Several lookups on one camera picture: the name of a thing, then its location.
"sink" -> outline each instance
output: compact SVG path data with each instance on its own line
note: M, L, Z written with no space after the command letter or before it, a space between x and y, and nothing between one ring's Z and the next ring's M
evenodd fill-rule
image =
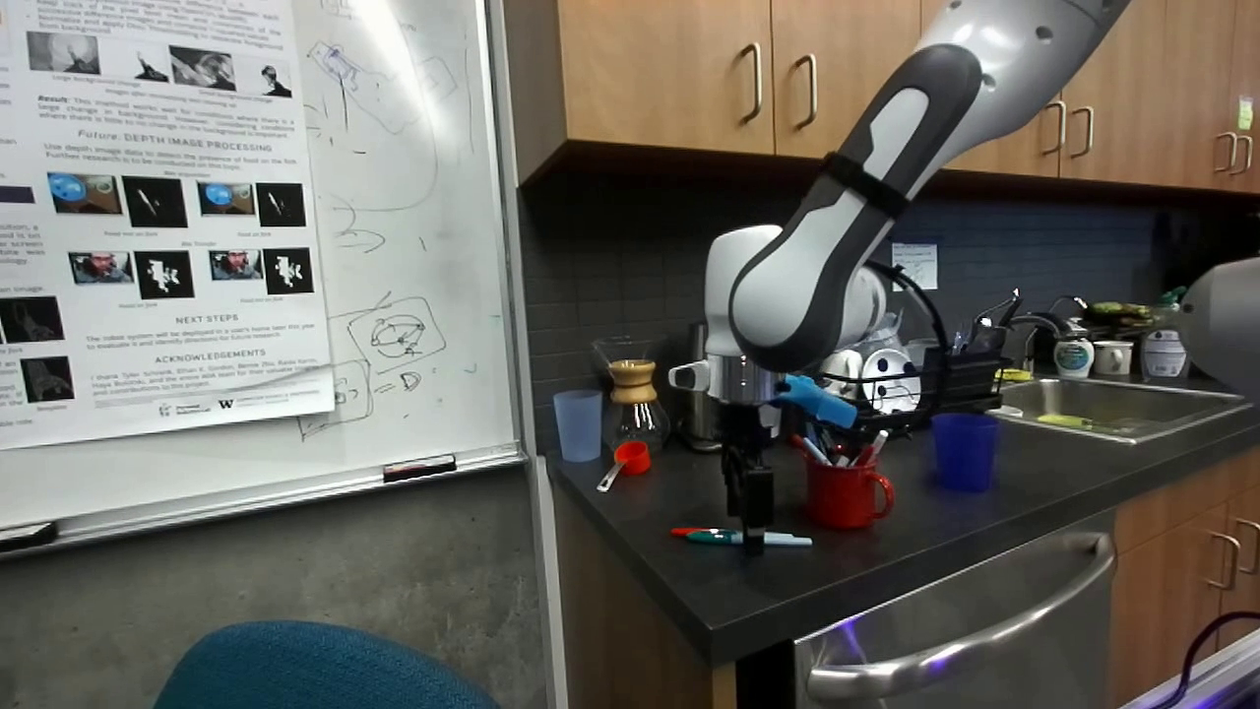
M1250 408L1239 395L1105 379L1036 379L999 387L991 417L1119 446L1171 438Z

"wooden cabinet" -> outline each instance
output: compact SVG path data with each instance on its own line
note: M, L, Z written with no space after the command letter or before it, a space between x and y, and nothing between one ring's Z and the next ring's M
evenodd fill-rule
M557 533L570 705L741 705L735 663L709 667L567 492L557 492Z
M949 169L1213 190L1233 24L1235 0L1129 0L1036 121Z
M565 143L822 157L916 27L916 0L513 0L521 173Z
M1251 104L1260 100L1260 0L1235 0L1233 20L1233 81L1221 104L1213 104L1213 186L1230 194L1260 194L1258 169L1258 121Z
M773 0L775 154L838 150L916 35L916 0Z
M557 0L570 143L773 150L769 0Z
M1260 604L1258 520L1260 449L1137 495L1119 513L1109 705L1174 677L1195 634L1221 610ZM1246 629L1221 629L1201 654Z

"plastic cup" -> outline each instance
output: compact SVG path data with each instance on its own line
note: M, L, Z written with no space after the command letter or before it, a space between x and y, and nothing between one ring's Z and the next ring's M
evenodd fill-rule
M557 391L552 406L557 406L561 462L567 463L596 462L604 441L604 395Z
M935 480L943 487L986 492L991 487L996 421L990 412L936 412L935 417Z

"kitchen counter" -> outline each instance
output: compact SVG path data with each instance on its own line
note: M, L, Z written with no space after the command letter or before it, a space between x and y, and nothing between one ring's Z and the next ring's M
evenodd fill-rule
M561 484L587 529L604 534L597 549L643 583L696 658L727 667L1251 446L1260 446L1258 408L1134 449L1004 427L996 487L947 492L927 480L931 433L914 433L881 453L881 470L897 484L897 508L870 533L813 522L802 513L806 478L786 453L775 453L773 529L813 533L814 549L769 549L765 561L671 541L674 522L735 522L726 515L716 453L671 449L649 478L622 478L608 495L596 492L608 463L565 470Z

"dishwasher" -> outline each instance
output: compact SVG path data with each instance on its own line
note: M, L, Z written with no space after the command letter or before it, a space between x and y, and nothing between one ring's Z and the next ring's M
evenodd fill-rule
M1087 709L1105 692L1109 515L794 639L798 709Z

